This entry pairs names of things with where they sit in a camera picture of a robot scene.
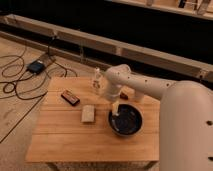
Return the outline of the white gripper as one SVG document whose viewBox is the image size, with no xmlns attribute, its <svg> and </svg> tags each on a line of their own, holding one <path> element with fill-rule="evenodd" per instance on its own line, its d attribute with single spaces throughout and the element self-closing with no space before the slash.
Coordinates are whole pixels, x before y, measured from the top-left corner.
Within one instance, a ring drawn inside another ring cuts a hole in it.
<svg viewBox="0 0 213 171">
<path fill-rule="evenodd" d="M 119 107 L 119 102 L 116 102 L 118 99 L 119 99 L 119 96 L 120 96 L 120 92 L 119 91 L 116 91 L 116 92 L 113 92 L 113 91 L 107 91 L 106 92 L 106 99 L 113 103 L 112 104 L 112 115 L 113 116 L 118 116 L 118 107 Z"/>
</svg>

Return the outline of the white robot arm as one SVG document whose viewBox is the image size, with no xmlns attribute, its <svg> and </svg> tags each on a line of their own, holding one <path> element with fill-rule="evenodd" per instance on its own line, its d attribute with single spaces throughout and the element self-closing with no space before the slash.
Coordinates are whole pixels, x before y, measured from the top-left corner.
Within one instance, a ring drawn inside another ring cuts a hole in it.
<svg viewBox="0 0 213 171">
<path fill-rule="evenodd" d="M 108 68 L 105 97 L 127 86 L 160 101 L 160 171 L 213 171 L 213 90 L 194 81 L 135 75 L 126 64 Z"/>
</svg>

